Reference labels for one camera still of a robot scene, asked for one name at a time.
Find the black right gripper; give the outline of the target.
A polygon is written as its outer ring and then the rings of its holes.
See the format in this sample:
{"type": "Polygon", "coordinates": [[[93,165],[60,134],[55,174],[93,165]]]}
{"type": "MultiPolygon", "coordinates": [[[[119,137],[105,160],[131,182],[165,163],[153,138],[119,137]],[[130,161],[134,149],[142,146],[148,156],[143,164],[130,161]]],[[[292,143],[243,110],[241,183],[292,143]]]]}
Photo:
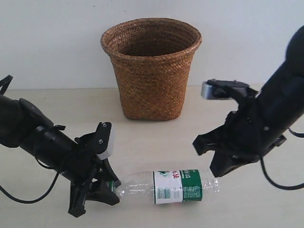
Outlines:
{"type": "Polygon", "coordinates": [[[261,93],[246,87],[223,90],[238,103],[235,114],[229,113],[224,125],[198,135],[192,145],[198,156],[214,151],[210,170],[223,177],[259,160],[285,140],[286,93],[265,87],[261,93]]]}

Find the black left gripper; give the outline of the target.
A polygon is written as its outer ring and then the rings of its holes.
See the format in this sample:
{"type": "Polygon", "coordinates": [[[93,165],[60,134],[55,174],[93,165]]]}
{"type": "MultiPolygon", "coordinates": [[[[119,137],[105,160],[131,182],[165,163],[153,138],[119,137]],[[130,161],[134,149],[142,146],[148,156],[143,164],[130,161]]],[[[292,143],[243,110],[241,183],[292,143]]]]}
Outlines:
{"type": "Polygon", "coordinates": [[[86,201],[97,201],[111,206],[120,202],[114,189],[121,186],[121,181],[113,171],[109,159],[100,160],[96,152],[95,131],[79,138],[76,148],[64,165],[62,176],[71,181],[69,211],[85,211],[86,201]],[[101,164],[103,179],[83,182],[89,177],[94,166],[101,164]]]}

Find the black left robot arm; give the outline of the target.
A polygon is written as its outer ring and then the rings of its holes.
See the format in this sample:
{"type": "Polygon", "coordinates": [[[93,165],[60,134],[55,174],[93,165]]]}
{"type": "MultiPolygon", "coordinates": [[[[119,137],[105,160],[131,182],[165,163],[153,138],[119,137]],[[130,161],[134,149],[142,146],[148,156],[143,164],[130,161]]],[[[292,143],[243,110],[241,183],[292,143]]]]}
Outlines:
{"type": "Polygon", "coordinates": [[[0,143],[22,148],[39,164],[70,181],[71,215],[83,215],[88,200],[118,204],[114,189],[121,182],[108,160],[113,152],[112,124],[101,122],[94,132],[75,139],[67,137],[64,129],[28,100],[1,95],[0,143]]]}

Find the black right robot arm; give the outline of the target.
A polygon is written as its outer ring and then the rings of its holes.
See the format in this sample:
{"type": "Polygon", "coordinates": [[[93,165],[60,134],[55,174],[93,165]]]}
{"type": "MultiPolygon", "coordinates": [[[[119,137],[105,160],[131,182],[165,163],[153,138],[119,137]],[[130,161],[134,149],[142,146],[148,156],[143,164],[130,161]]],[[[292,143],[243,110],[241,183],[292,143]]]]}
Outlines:
{"type": "Polygon", "coordinates": [[[207,100],[235,100],[238,108],[225,122],[198,135],[193,146],[198,155],[213,151],[210,170],[222,177],[262,160],[286,140],[284,132],[304,113],[304,30],[289,41],[285,59],[260,90],[238,81],[210,79],[202,84],[207,100]]]}

